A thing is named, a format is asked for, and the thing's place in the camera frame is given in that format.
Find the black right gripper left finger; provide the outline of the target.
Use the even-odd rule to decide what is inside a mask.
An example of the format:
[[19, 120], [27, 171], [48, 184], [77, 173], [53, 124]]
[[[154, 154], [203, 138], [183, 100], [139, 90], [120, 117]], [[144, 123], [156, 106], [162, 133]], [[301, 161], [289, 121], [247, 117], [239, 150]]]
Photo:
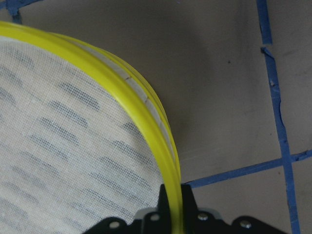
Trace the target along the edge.
[[169, 200], [164, 184], [161, 184], [157, 202], [157, 213], [160, 218], [171, 219]]

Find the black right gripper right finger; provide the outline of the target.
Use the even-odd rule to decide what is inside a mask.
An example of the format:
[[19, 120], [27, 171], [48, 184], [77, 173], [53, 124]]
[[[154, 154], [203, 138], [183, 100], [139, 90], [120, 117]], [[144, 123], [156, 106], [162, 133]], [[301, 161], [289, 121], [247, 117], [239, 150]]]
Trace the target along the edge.
[[196, 219], [198, 207], [191, 186], [182, 184], [181, 191], [184, 219]]

